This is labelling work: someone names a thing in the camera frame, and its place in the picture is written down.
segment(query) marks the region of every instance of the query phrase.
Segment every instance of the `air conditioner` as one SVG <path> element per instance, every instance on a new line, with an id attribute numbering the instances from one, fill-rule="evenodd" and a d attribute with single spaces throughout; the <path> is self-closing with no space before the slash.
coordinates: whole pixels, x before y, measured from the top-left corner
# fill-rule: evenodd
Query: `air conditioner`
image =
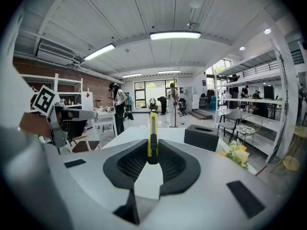
<path id="1" fill-rule="evenodd" d="M 68 65 L 73 62 L 74 57 L 75 55 L 70 52 L 45 43 L 40 43 L 38 47 L 38 59 L 58 63 L 61 65 Z"/>

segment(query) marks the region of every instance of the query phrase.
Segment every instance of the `yellow box cutter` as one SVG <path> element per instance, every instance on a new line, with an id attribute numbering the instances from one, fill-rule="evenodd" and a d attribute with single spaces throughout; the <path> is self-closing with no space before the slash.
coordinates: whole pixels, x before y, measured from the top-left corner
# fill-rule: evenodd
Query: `yellow box cutter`
<path id="1" fill-rule="evenodd" d="M 150 113 L 150 135 L 148 139 L 148 163 L 158 163 L 158 125 L 157 125 L 157 114 Z"/>

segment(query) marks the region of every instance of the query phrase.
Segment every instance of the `orange flower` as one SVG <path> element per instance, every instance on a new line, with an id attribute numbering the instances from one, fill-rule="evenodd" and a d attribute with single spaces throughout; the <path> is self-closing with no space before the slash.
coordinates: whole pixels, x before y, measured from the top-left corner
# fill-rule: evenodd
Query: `orange flower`
<path id="1" fill-rule="evenodd" d="M 239 148 L 240 148 L 242 151 L 246 151 L 246 147 L 243 146 L 243 145 L 239 146 Z"/>
<path id="2" fill-rule="evenodd" d="M 222 156 L 224 156 L 224 157 L 226 157 L 226 152 L 225 152 L 225 151 L 222 151 L 222 152 L 220 152 L 219 154 L 222 155 Z"/>

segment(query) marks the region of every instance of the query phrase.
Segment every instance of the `flower bouquet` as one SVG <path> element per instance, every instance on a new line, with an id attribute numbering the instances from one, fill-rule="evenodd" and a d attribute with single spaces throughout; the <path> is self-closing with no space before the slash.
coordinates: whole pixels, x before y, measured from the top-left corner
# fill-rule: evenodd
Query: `flower bouquet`
<path id="1" fill-rule="evenodd" d="M 231 159 L 233 162 L 247 169 L 248 168 L 247 160 L 249 153 L 246 152 L 246 147 L 241 144 L 241 141 L 239 139 L 232 140 L 228 144 L 228 146 L 229 146 L 229 151 L 226 152 L 223 149 L 223 151 L 220 152 L 219 154 Z"/>

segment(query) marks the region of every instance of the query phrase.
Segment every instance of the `black tissue box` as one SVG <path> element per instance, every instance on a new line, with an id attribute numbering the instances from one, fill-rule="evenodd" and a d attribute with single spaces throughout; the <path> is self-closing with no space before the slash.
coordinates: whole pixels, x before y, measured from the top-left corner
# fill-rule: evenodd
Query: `black tissue box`
<path id="1" fill-rule="evenodd" d="M 199 125 L 190 125 L 184 133 L 184 143 L 209 151 L 216 151 L 219 141 L 219 129 Z"/>

